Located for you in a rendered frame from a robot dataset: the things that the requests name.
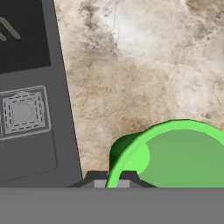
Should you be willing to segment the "green bowl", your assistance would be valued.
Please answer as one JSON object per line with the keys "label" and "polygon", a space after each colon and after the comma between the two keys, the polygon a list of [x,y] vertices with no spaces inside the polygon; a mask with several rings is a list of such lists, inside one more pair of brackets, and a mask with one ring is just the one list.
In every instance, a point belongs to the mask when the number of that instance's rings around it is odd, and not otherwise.
{"label": "green bowl", "polygon": [[128,172],[158,188],[224,188],[224,132],[177,119],[121,136],[111,146],[106,187]]}

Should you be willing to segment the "grey sink basin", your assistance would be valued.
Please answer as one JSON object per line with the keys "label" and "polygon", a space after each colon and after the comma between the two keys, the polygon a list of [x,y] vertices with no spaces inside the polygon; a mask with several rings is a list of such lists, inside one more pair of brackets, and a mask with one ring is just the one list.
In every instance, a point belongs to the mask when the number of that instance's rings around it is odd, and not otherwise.
{"label": "grey sink basin", "polygon": [[53,0],[0,0],[0,188],[81,181]]}

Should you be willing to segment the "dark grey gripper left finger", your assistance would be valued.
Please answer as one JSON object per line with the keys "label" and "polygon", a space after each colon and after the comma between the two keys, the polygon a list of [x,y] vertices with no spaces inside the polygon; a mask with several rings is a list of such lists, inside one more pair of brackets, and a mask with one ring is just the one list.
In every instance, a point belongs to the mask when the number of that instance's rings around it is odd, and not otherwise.
{"label": "dark grey gripper left finger", "polygon": [[107,171],[88,171],[86,177],[75,184],[71,188],[104,188],[107,182]]}

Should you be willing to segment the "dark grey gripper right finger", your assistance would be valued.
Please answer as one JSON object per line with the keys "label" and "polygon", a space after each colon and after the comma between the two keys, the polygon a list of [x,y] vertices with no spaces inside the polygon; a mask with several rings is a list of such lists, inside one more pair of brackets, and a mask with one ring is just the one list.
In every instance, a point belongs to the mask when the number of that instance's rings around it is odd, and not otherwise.
{"label": "dark grey gripper right finger", "polygon": [[118,188],[155,188],[154,185],[141,180],[136,171],[123,171],[119,177]]}

